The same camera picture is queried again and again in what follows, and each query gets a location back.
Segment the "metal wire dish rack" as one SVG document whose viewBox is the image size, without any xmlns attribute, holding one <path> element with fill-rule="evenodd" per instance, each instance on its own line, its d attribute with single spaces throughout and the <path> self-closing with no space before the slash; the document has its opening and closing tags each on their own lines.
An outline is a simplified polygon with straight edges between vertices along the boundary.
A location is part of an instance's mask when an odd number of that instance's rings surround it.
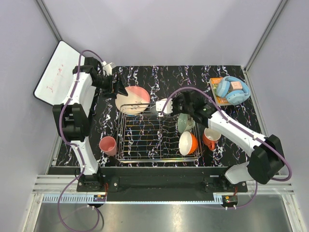
<svg viewBox="0 0 309 232">
<path fill-rule="evenodd" d="M 118 161 L 123 163 L 190 162 L 202 155 L 201 142 L 197 150 L 183 156 L 179 151 L 181 134 L 178 116 L 159 116 L 154 103 L 123 104 L 117 127 Z"/>
</svg>

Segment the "green celadon bowl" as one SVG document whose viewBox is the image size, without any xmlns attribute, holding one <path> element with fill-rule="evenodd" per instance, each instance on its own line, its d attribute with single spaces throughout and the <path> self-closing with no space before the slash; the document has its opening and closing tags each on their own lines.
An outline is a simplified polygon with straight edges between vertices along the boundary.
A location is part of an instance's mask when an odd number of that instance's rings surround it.
<svg viewBox="0 0 309 232">
<path fill-rule="evenodd" d="M 177 121 L 177 130 L 180 134 L 190 131 L 195 127 L 195 121 L 188 114 L 180 113 Z"/>
</svg>

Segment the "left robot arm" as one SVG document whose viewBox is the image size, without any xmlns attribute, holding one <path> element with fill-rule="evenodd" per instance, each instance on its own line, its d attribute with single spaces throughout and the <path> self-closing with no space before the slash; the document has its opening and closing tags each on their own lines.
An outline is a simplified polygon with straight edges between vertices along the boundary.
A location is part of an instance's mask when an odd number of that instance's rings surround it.
<svg viewBox="0 0 309 232">
<path fill-rule="evenodd" d="M 89 142 L 89 113 L 95 90 L 99 88 L 107 99 L 128 96 L 128 92 L 121 79 L 112 75 L 111 66 L 93 57 L 86 57 L 72 74 L 73 83 L 63 102 L 53 106 L 53 116 L 59 136 L 78 159 L 81 173 L 93 175 L 98 172 L 98 162 Z"/>
</svg>

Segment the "orange bowl white inside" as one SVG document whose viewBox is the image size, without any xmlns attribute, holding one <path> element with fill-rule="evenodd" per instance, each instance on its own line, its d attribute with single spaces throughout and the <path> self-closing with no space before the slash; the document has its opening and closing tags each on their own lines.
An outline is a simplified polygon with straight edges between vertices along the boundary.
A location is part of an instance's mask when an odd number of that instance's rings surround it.
<svg viewBox="0 0 309 232">
<path fill-rule="evenodd" d="M 182 156 L 191 155 L 197 149 L 197 138 L 190 132 L 185 131 L 179 139 L 179 152 Z"/>
</svg>

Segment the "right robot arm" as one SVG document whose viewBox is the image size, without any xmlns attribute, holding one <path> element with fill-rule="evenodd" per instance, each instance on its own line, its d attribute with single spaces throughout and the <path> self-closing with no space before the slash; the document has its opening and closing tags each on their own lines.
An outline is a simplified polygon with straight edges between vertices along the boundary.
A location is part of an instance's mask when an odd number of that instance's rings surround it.
<svg viewBox="0 0 309 232">
<path fill-rule="evenodd" d="M 249 156 L 249 161 L 231 166 L 219 179 L 223 191 L 231 191 L 237 183 L 248 180 L 266 184 L 286 165 L 277 136 L 267 137 L 243 126 L 214 101 L 206 103 L 204 96 L 198 92 L 185 91 L 173 98 L 172 113 L 189 114 L 196 123 L 220 133 Z"/>
</svg>

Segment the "pink floral plate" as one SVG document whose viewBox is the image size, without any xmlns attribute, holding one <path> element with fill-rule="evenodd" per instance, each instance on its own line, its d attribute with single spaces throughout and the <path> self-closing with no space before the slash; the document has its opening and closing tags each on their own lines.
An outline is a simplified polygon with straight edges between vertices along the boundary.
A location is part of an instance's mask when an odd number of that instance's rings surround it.
<svg viewBox="0 0 309 232">
<path fill-rule="evenodd" d="M 136 115 L 143 112 L 150 103 L 147 90 L 139 86 L 126 87 L 128 96 L 117 94 L 115 105 L 123 114 Z"/>
</svg>

